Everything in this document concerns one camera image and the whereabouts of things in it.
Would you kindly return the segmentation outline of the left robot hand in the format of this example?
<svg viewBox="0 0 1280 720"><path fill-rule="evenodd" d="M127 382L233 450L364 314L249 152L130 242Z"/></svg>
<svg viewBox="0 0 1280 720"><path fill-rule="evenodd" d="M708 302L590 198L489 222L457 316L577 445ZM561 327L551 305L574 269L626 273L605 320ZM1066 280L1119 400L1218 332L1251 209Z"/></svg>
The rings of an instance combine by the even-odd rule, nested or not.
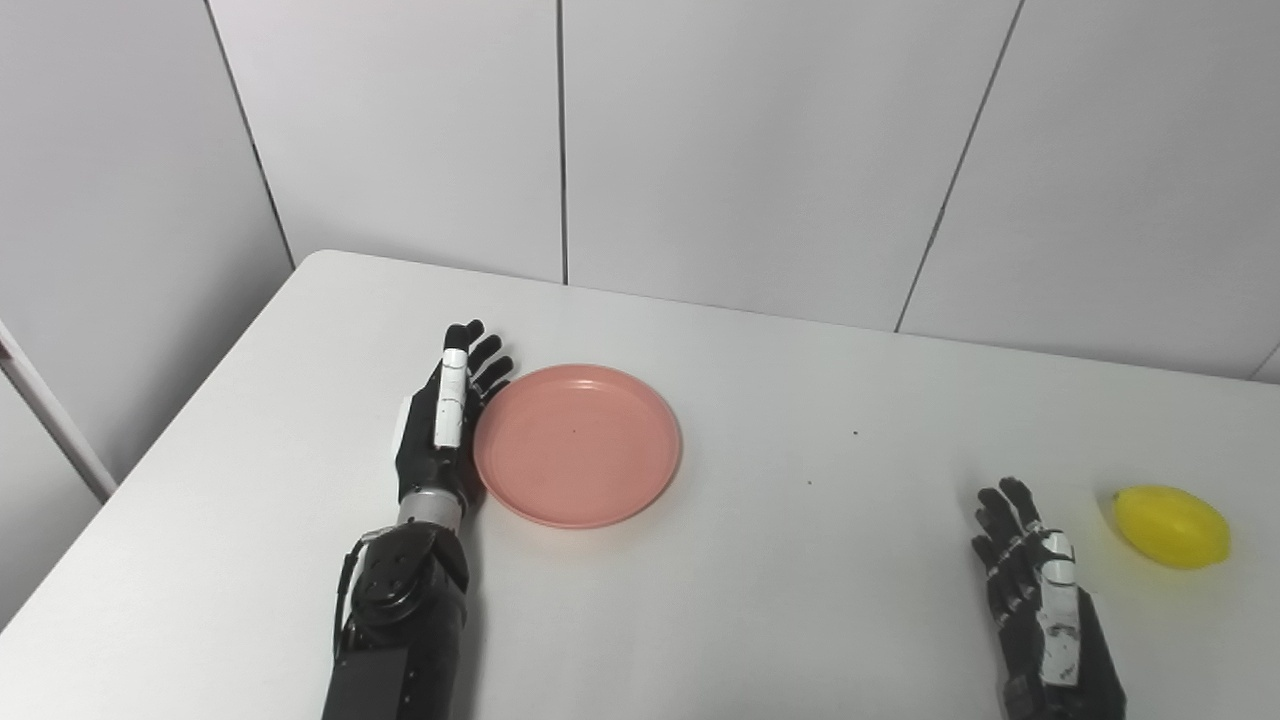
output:
<svg viewBox="0 0 1280 720"><path fill-rule="evenodd" d="M398 501L444 491L465 512L483 501L474 438L481 415L513 372L503 340L481 320L445 331L439 363L402 413L394 456Z"/></svg>

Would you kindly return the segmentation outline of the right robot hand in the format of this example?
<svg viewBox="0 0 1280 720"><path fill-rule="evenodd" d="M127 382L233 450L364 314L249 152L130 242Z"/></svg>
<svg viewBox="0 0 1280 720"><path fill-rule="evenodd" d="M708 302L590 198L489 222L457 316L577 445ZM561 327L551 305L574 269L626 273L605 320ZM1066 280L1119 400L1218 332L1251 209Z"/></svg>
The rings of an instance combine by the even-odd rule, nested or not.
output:
<svg viewBox="0 0 1280 720"><path fill-rule="evenodd" d="M1047 527L1014 477L979 489L972 548L1004 656L1009 719L1124 719L1126 692L1092 596L1076 582L1074 546Z"/></svg>

